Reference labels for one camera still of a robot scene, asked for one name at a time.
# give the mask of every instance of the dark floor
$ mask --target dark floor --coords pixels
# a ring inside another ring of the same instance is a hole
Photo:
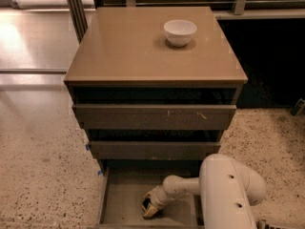
[[[305,19],[220,20],[249,78],[239,108],[292,107],[305,97]]]

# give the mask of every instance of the beige cabinet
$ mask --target beige cabinet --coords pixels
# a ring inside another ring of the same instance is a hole
[[[172,19],[196,24],[187,46],[167,42]],[[210,8],[98,8],[64,82],[105,170],[217,153],[247,76]]]

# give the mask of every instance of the drawer front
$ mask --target drawer front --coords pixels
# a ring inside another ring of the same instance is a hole
[[[96,159],[203,160],[219,151],[219,142],[92,141]]]
[[[234,105],[74,104],[83,129],[227,130]]]

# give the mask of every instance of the drawer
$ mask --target drawer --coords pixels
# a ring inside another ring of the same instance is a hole
[[[203,160],[219,142],[91,141],[95,159]]]
[[[74,87],[75,104],[224,104],[230,105],[242,86],[227,88]]]
[[[83,129],[227,130],[235,105],[74,104]]]
[[[200,196],[180,198],[166,206],[162,216],[143,219],[143,197],[170,175],[193,177],[190,167],[178,163],[171,168],[160,164],[151,167],[126,164],[108,168],[100,193],[98,221],[91,229],[204,229]]]

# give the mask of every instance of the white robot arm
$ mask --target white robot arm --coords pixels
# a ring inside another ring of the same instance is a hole
[[[200,195],[206,229],[256,229],[250,205],[266,196],[264,179],[253,169],[221,154],[205,158],[199,177],[168,176],[145,197],[145,219],[186,194]]]

